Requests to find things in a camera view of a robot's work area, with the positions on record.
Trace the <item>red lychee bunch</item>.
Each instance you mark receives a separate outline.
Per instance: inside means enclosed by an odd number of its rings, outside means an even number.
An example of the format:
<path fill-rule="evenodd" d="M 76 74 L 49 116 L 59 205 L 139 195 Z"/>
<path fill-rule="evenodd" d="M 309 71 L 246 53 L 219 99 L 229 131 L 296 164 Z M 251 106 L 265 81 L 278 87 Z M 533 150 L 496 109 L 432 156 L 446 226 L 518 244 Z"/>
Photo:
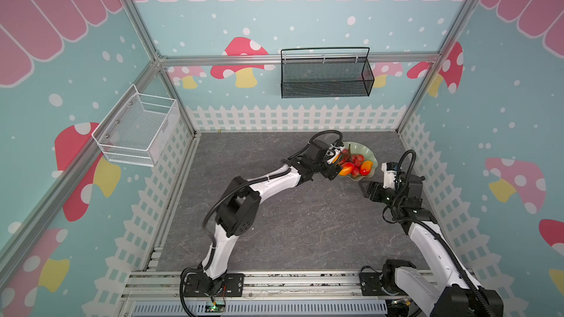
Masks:
<path fill-rule="evenodd" d="M 342 167 L 342 164 L 348 161 L 355 164 L 355 170 L 352 171 L 352 173 L 349 174 L 349 176 L 352 176 L 354 178 L 361 176 L 359 174 L 359 167 L 365 161 L 364 156 L 361 154 L 351 154 L 351 152 L 349 152 L 348 150 L 343 150 L 342 159 L 339 162 L 339 165 Z"/>

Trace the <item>red-yellow mango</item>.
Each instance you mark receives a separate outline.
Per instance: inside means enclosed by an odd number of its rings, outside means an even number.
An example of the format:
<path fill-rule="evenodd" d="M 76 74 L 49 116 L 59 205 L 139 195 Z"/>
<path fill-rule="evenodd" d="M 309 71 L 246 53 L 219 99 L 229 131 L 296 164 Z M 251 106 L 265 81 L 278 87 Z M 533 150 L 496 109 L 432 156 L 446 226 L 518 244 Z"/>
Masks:
<path fill-rule="evenodd" d="M 359 167 L 359 174 L 361 176 L 368 176 L 372 171 L 372 167 L 373 167 L 372 161 L 368 161 L 368 160 L 364 161 Z"/>
<path fill-rule="evenodd" d="M 348 176 L 354 170 L 355 170 L 355 164 L 348 161 L 348 162 L 345 162 L 345 163 L 342 164 L 342 168 L 339 172 L 339 175 L 340 176 Z"/>

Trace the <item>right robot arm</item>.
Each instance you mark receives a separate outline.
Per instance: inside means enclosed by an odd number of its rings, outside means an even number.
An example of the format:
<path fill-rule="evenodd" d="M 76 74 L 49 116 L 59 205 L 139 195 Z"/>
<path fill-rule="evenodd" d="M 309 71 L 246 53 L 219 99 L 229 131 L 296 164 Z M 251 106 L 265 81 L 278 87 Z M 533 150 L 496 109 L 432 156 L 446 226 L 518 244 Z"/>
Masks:
<path fill-rule="evenodd" d="M 405 295 L 426 316 L 502 316 L 504 302 L 486 289 L 464 266 L 445 240 L 433 213 L 422 206 L 424 178 L 387 172 L 386 181 L 361 181 L 365 198 L 385 205 L 390 224 L 398 224 L 421 252 L 435 283 L 425 279 L 416 265 L 388 259 L 379 273 L 362 267 L 359 280 L 365 295 Z"/>

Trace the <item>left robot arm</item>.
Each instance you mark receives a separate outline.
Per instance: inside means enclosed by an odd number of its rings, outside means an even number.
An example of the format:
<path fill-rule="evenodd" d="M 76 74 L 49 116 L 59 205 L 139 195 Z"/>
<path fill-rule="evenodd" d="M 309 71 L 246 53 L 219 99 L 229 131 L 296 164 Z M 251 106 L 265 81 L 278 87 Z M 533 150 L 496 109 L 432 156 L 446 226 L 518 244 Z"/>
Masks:
<path fill-rule="evenodd" d="M 278 170 L 250 180 L 233 178 L 203 219 L 202 229 L 211 244 L 198 267 L 182 271 L 180 293 L 194 285 L 206 296 L 217 296 L 224 289 L 235 244 L 253 226 L 260 205 L 280 192 L 312 181 L 316 174 L 334 180 L 342 170 L 339 164 L 345 150 L 342 139 L 338 130 L 319 132 L 304 148 L 285 158 Z"/>

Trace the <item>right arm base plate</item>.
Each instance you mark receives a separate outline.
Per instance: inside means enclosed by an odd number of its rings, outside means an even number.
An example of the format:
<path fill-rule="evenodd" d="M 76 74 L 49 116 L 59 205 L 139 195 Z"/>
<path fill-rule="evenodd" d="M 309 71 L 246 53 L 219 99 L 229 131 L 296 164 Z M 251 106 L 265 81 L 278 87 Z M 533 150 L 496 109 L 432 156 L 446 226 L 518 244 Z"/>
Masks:
<path fill-rule="evenodd" d="M 362 271 L 358 274 L 362 296 L 395 296 L 396 291 L 390 291 L 380 279 L 379 271 Z"/>

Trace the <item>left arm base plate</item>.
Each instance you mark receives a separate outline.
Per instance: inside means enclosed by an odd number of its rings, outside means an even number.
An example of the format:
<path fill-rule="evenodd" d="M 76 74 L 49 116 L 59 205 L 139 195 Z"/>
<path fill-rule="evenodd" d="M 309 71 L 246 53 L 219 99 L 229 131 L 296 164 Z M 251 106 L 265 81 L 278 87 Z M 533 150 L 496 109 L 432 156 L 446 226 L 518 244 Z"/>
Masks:
<path fill-rule="evenodd" d="M 184 297 L 242 297 L 244 274 L 223 274 L 212 280 L 203 272 L 188 272 L 183 282 Z"/>

